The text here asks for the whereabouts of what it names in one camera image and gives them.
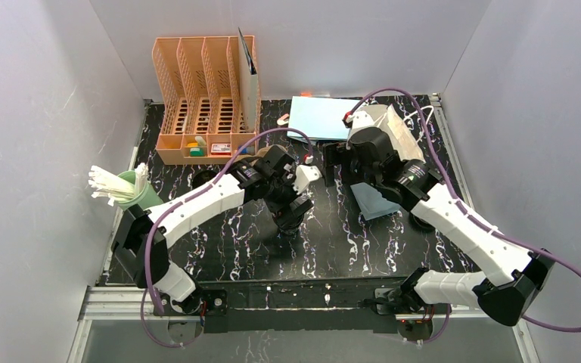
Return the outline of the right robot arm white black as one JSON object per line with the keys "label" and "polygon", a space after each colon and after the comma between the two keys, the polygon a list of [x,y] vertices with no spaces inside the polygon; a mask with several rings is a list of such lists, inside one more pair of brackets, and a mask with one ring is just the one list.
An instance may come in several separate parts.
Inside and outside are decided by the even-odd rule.
{"label": "right robot arm white black", "polygon": [[334,184],[334,167],[343,182],[364,182],[408,211],[416,225],[447,237],[479,268],[474,273],[442,273],[418,268],[387,302],[415,311],[440,303],[481,309],[494,321],[514,326],[542,290],[554,263],[496,237],[496,229],[476,225],[472,209],[452,196],[442,176],[419,159],[402,160],[389,135],[377,127],[348,141],[323,147],[325,183]]}

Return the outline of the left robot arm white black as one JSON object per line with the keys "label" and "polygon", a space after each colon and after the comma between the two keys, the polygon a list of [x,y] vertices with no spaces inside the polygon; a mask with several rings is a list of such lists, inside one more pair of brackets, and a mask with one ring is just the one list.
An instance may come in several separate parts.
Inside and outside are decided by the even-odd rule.
{"label": "left robot arm white black", "polygon": [[281,231],[293,231],[303,222],[312,201],[305,197],[322,174],[317,166],[297,163],[279,146],[262,155],[238,157],[226,169],[198,188],[147,209],[133,205],[123,211],[113,239],[112,253],[135,286],[166,294],[183,303],[197,295],[198,284],[169,257],[169,248],[184,235],[217,215],[251,201],[261,200]]}

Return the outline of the black cup with shiny contents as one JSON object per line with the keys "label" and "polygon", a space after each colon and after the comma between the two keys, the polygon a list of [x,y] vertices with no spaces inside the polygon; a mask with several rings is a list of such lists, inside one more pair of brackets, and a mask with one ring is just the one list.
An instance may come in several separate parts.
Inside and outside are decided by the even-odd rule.
{"label": "black cup with shiny contents", "polygon": [[299,231],[301,225],[302,225],[301,221],[295,221],[294,223],[291,224],[278,226],[278,231],[280,234],[283,235],[294,235]]}

